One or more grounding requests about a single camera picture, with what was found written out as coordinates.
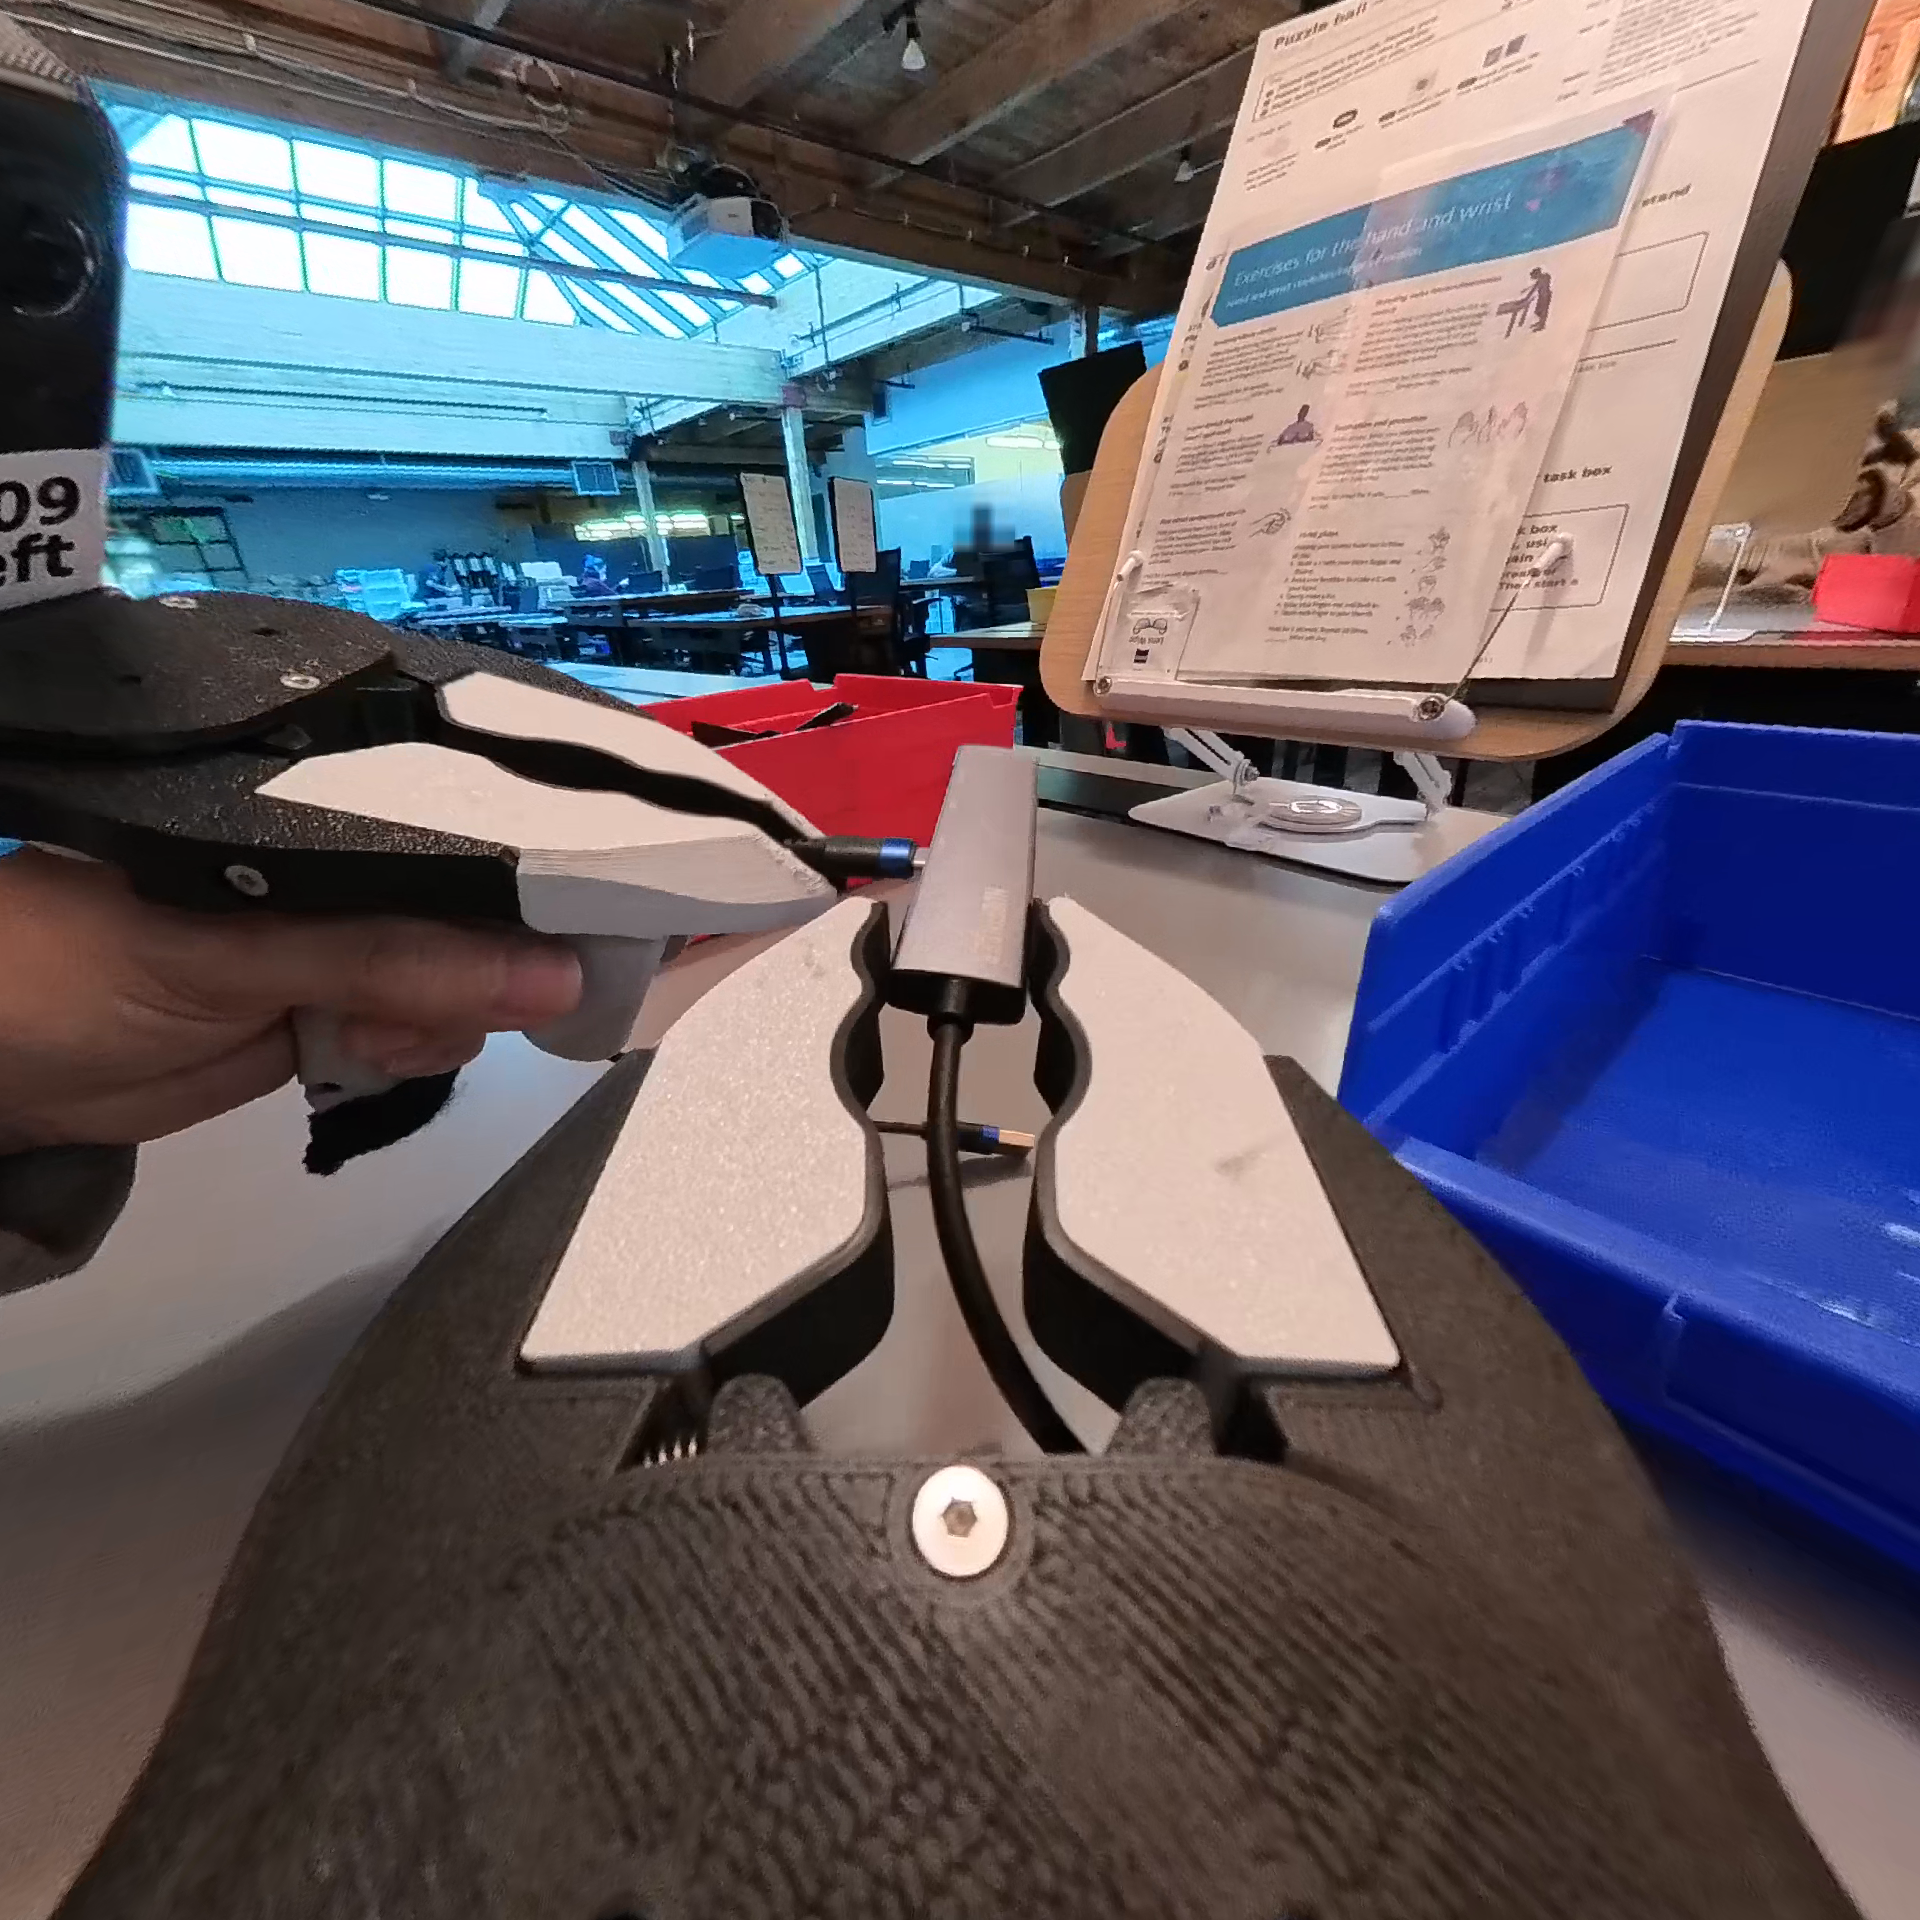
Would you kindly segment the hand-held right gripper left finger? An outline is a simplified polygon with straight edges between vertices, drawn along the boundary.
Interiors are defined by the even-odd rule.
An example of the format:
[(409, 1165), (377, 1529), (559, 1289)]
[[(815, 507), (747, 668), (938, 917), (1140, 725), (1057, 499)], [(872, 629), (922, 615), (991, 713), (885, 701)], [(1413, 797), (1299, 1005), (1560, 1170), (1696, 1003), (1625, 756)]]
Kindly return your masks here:
[(878, 1012), (890, 906), (846, 899), (667, 1029), (520, 1362), (825, 1394), (894, 1310)]

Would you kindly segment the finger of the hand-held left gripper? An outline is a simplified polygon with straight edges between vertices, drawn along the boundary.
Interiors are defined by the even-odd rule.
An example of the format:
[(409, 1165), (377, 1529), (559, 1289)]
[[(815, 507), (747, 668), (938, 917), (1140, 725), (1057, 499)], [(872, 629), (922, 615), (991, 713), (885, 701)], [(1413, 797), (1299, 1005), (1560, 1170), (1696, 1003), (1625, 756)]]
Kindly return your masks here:
[(758, 826), (529, 780), (437, 744), (310, 756), (261, 793), (511, 849), (520, 919), (540, 932), (700, 941), (777, 931), (841, 902), (825, 876)]
[(468, 672), (436, 689), (433, 742), (516, 776), (576, 793), (618, 793), (693, 820), (747, 822), (780, 845), (823, 829), (708, 744), (648, 707), (600, 701), (559, 680), (535, 685)]

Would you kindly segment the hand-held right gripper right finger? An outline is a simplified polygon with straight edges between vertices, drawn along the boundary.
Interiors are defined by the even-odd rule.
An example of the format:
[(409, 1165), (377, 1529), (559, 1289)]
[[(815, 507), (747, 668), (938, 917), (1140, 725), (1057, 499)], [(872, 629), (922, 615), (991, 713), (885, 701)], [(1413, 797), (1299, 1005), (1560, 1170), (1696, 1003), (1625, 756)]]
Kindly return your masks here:
[(1260, 1040), (1075, 899), (1034, 905), (1022, 1310), (1100, 1404), (1198, 1383), (1384, 1380), (1402, 1345)]

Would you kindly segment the red plastic bin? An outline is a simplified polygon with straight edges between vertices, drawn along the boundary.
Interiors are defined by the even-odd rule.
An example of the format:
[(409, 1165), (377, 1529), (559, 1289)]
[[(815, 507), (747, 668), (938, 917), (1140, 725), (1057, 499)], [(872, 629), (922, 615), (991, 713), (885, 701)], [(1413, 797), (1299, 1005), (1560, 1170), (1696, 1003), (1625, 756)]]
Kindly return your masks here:
[(906, 674), (747, 682), (648, 706), (830, 834), (927, 842), (958, 751), (1014, 746), (1018, 689)]

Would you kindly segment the grey USB hub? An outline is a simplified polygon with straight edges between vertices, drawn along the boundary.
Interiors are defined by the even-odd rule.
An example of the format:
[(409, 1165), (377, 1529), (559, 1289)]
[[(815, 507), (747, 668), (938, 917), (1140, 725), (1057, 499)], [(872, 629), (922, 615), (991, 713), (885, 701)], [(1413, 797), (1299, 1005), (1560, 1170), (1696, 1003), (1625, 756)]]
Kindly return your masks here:
[(1022, 1023), (1034, 852), (1040, 767), (1014, 746), (962, 746), (893, 952), (890, 1005)]

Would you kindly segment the person's left hand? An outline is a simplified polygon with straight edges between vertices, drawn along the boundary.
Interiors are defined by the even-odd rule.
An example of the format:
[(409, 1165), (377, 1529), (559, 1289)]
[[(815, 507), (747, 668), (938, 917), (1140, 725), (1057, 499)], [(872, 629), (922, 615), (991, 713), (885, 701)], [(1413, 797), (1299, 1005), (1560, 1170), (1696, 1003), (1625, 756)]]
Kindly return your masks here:
[(525, 931), (211, 917), (81, 859), (4, 859), (4, 1153), (172, 1136), (299, 1076), (325, 1012), (384, 1076), (463, 1066), (492, 1030), (582, 1003), (582, 966)]

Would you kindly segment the row of work tables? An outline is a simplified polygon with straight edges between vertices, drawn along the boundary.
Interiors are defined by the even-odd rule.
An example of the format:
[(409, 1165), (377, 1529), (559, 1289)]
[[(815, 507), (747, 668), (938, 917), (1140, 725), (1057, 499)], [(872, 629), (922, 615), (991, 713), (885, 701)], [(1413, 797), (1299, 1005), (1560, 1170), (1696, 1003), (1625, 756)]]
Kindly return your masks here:
[(915, 672), (894, 598), (659, 592), (571, 598), (511, 609), (446, 604), (399, 615), (399, 629), (472, 640), (535, 664), (689, 667), (728, 680)]

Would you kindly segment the blue plastic bin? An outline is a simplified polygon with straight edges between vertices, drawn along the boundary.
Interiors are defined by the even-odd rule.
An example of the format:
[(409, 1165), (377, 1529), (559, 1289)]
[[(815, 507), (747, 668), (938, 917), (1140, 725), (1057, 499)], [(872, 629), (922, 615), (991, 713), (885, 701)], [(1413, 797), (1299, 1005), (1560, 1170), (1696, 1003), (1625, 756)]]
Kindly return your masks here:
[(1396, 893), (1338, 1100), (1594, 1391), (1918, 1579), (1918, 739), (1678, 725)]

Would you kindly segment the wooden document stand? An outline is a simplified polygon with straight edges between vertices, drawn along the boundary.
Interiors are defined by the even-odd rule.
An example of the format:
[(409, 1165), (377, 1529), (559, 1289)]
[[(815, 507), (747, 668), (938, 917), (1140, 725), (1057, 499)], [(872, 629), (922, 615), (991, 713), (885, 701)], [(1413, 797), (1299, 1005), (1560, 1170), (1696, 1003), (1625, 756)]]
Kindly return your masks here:
[(1042, 680), (1065, 716), (1161, 727), (1165, 742), (1215, 767), (1212, 780), (1137, 804), (1129, 815), (1226, 852), (1272, 854), (1397, 888), (1423, 878), (1497, 826), (1491, 812), (1454, 804), (1454, 769), (1469, 762), (1568, 755), (1629, 716), (1661, 667), (1783, 335), (1790, 295), (1780, 258), (1783, 243), (1752, 326), (1726, 326), (1717, 335), (1619, 672), (1598, 689), (1469, 682), (1439, 693), (1435, 685), (1113, 685), (1087, 680), (1164, 363), (1142, 374), (1100, 436), (1042, 645)]

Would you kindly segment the ceiling projector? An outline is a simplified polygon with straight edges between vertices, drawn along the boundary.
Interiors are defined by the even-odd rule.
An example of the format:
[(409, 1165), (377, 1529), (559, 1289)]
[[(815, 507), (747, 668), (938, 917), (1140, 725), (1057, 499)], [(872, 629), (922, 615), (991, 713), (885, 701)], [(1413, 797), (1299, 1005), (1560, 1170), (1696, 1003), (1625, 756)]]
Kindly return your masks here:
[(720, 280), (741, 280), (771, 272), (775, 258), (786, 250), (786, 219), (758, 180), (734, 164), (712, 155), (687, 155), (674, 171), (674, 238), (670, 265), (693, 280), (708, 275)]

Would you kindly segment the skylight windows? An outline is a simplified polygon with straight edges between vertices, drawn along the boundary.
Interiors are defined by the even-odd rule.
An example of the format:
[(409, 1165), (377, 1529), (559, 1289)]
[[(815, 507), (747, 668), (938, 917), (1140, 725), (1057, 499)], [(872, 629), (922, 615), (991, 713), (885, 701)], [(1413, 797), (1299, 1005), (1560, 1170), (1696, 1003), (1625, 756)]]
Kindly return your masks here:
[(127, 102), (107, 118), (140, 275), (682, 341), (823, 266), (768, 243), (705, 266), (662, 214), (380, 145)]

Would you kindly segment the printed exercise sheet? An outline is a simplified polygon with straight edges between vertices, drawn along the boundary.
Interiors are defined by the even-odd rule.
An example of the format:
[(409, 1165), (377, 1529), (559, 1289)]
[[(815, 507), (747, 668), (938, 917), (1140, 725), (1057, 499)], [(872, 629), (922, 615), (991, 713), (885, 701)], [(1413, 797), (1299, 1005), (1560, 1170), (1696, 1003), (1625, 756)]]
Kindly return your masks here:
[(1188, 685), (1469, 674), (1668, 92), (1359, 127), (1198, 258), (1129, 531), (1129, 659)]

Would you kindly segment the white instruction sheet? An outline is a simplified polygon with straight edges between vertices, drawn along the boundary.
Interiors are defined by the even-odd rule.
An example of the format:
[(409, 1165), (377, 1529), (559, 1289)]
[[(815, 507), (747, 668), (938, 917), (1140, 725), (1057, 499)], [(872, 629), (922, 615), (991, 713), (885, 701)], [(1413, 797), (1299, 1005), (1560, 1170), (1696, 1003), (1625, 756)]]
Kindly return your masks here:
[[(1227, 141), (1198, 258), (1230, 201), (1285, 180), (1308, 144), (1359, 127), (1435, 137), (1532, 124), (1668, 92), (1668, 129), (1582, 348), (1469, 682), (1598, 689), (1619, 672), (1691, 413), (1726, 326), (1752, 326), (1873, 2), (1337, 2), (1267, 29)], [(1150, 680), (1127, 627), (1129, 531), (1087, 680)]]

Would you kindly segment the small red box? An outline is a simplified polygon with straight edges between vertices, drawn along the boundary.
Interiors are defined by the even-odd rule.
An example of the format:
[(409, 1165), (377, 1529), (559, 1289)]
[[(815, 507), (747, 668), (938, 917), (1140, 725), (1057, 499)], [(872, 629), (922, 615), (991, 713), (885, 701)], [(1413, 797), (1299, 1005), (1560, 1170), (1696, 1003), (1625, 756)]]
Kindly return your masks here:
[(1918, 582), (1914, 554), (1833, 551), (1812, 582), (1816, 623), (1918, 637)]

